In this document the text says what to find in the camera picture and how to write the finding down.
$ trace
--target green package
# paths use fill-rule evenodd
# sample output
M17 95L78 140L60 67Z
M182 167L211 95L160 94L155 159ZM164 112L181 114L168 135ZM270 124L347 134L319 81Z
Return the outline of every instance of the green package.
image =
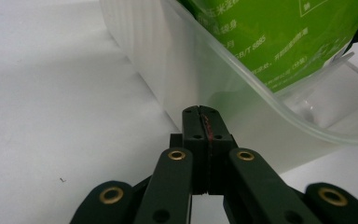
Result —
M358 28L358 0L180 0L272 91L342 55Z

